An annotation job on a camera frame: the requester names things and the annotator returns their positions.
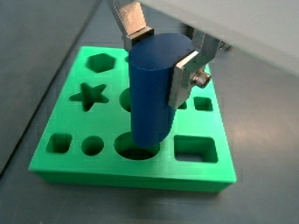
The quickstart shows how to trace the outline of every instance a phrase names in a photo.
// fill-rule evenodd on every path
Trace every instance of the rectangular hole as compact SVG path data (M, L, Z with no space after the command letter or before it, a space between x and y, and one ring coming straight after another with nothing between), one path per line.
M71 139L71 135L53 134L45 150L51 153L65 153L71 148Z
M194 107L196 110L212 111L211 99L206 97L194 97Z
M200 136L175 136L173 156L179 161L218 163L214 139Z

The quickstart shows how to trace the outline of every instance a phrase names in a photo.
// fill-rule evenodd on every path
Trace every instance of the green foam block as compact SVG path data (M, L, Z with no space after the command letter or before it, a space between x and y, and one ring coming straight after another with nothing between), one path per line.
M212 83L151 149L132 143L129 107L127 52L81 47L29 170L57 183L214 193L236 182Z

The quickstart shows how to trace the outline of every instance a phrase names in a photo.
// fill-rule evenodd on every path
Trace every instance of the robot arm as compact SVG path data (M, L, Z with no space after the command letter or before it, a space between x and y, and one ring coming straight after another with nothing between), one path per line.
M139 2L121 5L119 1L108 1L109 7L123 32L125 50L129 52L133 45L155 35L155 29L147 26L145 17ZM204 67L215 58L220 48L220 41L210 34L196 35L195 30L192 45L198 50L179 59L172 70L172 85L168 105L177 109L189 97L192 87L206 88L211 75L204 73Z

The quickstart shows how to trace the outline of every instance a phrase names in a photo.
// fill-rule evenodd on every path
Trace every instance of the gray table surface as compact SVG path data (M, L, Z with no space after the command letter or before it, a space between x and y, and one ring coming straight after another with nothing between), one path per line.
M157 32L181 25L147 10ZM80 46L121 47L103 2L0 180L0 223L299 223L299 79L238 49L211 63L238 183L220 194L52 185L27 171Z
M99 0L0 0L0 175Z

